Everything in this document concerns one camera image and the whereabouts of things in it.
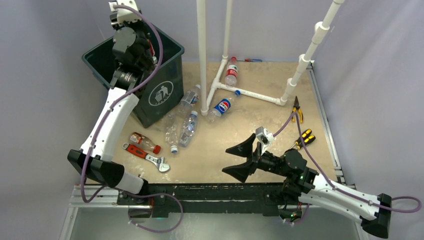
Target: beige surface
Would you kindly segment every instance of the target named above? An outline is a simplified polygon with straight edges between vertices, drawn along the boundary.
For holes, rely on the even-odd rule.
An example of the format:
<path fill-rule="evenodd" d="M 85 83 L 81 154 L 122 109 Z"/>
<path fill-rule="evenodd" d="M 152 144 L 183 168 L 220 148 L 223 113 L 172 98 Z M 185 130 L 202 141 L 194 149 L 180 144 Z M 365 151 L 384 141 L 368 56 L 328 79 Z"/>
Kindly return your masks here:
<path fill-rule="evenodd" d="M 219 65 L 219 62 L 207 65 L 207 92 L 209 92 L 209 87 Z M 297 64 L 291 62 L 242 62 L 239 66 L 237 87 L 271 97 L 280 97 L 285 88 L 286 80 L 293 75 L 296 67 Z M 184 62 L 182 69 L 185 90 L 199 83 L 199 64 L 197 62 Z M 217 90 L 211 106 L 216 105 L 229 93 L 226 90 Z M 297 84 L 294 95 L 298 96 L 304 114 L 302 130 L 310 128 L 312 134 L 317 137 L 308 149 L 329 177 L 335 180 L 336 175 L 325 132 L 306 73 L 302 75 Z M 239 102 L 214 124 L 209 124 L 201 116 L 201 106 L 198 103 L 194 108 L 199 112 L 197 131 L 188 148 L 179 147 L 179 153 L 176 155 L 170 152 L 169 146 L 164 140 L 164 118 L 148 129 L 144 129 L 135 119 L 135 116 L 131 115 L 120 135 L 113 161 L 123 164 L 133 174 L 141 174 L 150 183 L 236 183 L 236 179 L 223 173 L 221 169 L 241 164 L 246 159 L 227 154 L 225 149 L 246 140 L 260 126 L 275 133 L 290 115 L 293 101 L 294 97 L 291 97 L 286 106 L 278 106 L 248 96 L 241 96 Z M 177 119 L 178 135 L 182 122 L 183 119 Z M 122 144 L 128 141 L 127 139 L 132 132 L 144 134 L 156 144 L 162 146 L 159 156 L 165 157 L 165 162 L 171 167 L 170 171 L 160 173 L 151 162 L 136 157 L 122 148 Z M 274 155 L 280 156 L 298 136 L 296 124 L 290 122 L 268 150 Z M 308 167 L 315 168 L 303 149 L 300 153 L 308 160 Z M 257 170 L 247 179 L 250 183 L 281 182 L 282 180 L 284 180 L 283 177 L 262 170 Z"/>

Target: wrench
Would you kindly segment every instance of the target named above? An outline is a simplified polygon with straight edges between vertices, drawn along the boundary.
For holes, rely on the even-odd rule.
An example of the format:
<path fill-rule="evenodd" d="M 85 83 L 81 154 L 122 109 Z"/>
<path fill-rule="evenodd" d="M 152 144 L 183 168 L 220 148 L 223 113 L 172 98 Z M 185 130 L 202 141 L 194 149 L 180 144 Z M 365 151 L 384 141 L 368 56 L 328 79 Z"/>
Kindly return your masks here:
<path fill-rule="evenodd" d="M 123 149 L 127 150 L 128 152 L 134 154 L 137 157 L 140 157 L 142 159 L 145 159 L 147 161 L 150 161 L 151 163 L 153 163 L 157 170 L 159 170 L 159 172 L 161 173 L 165 173 L 168 172 L 171 167 L 165 163 L 165 158 L 162 157 L 154 157 L 150 154 L 148 154 L 147 152 L 141 150 L 140 148 L 138 148 L 135 145 L 129 144 L 129 143 L 124 143 L 122 145 Z"/>

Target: trash bin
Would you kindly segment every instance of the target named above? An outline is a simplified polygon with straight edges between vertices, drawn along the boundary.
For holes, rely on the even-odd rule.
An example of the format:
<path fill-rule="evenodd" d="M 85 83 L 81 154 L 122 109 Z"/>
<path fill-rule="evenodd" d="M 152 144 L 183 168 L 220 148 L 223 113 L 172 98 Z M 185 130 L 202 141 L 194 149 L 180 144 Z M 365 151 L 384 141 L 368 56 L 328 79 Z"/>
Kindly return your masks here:
<path fill-rule="evenodd" d="M 142 89 L 135 92 L 139 101 L 133 112 L 145 128 L 173 109 L 184 95 L 181 57 L 184 47 L 159 28 L 156 30 L 163 45 L 162 65 L 156 75 Z M 159 57 L 158 41 L 151 30 L 150 35 L 156 56 Z M 111 37 L 82 55 L 84 63 L 107 89 L 111 87 L 110 82 L 115 71 L 113 45 Z"/>

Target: clear plastic bottle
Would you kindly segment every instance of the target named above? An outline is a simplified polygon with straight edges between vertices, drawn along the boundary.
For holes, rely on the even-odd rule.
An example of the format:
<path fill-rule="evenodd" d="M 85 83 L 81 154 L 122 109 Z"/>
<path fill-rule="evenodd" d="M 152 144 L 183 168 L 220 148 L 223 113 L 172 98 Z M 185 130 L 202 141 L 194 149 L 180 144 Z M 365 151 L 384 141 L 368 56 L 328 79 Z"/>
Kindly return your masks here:
<path fill-rule="evenodd" d="M 223 98 L 214 108 L 211 108 L 207 113 L 206 119 L 213 123 L 216 118 L 221 117 L 231 106 L 239 99 L 240 91 L 232 92 L 227 98 Z"/>
<path fill-rule="evenodd" d="M 200 94 L 199 84 L 190 88 L 182 97 L 181 101 L 179 101 L 179 105 L 176 110 L 177 114 L 185 118 L 193 109 L 194 105 L 198 102 L 199 94 Z"/>
<path fill-rule="evenodd" d="M 198 112 L 191 111 L 190 115 L 184 120 L 181 128 L 181 137 L 179 138 L 179 144 L 182 147 L 187 147 L 195 134 L 196 127 L 198 125 Z"/>
<path fill-rule="evenodd" d="M 175 113 L 168 113 L 166 116 L 165 142 L 169 144 L 171 153 L 178 153 L 177 121 Z"/>
<path fill-rule="evenodd" d="M 154 154 L 158 154 L 161 151 L 161 146 L 156 145 L 150 138 L 138 132 L 133 132 L 131 136 L 129 136 L 129 141 L 140 149 L 151 151 Z"/>
<path fill-rule="evenodd" d="M 234 87 L 237 83 L 237 74 L 239 73 L 239 68 L 236 65 L 237 58 L 232 57 L 228 67 L 226 68 L 226 75 L 225 75 L 225 85 L 227 87 Z"/>

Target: pliers jaw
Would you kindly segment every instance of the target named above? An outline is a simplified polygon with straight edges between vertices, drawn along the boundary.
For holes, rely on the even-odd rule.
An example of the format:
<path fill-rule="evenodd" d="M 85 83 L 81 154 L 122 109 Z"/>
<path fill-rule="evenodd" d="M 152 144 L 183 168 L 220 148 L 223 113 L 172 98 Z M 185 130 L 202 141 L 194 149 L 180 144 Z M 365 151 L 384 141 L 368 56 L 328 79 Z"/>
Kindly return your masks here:
<path fill-rule="evenodd" d="M 300 123 L 302 124 L 302 123 L 304 123 L 304 114 L 303 114 L 303 112 L 302 112 L 302 110 L 301 110 L 301 106 L 299 105 L 299 100 L 298 100 L 298 96 L 296 96 L 295 98 L 294 98 L 294 105 L 293 105 L 293 110 L 291 111 L 291 113 L 294 113 L 294 112 L 298 112 L 299 113 L 299 115 L 300 115 Z M 296 119 L 295 119 L 295 117 L 292 117 L 291 118 L 291 121 L 294 123 L 295 121 L 296 121 Z"/>

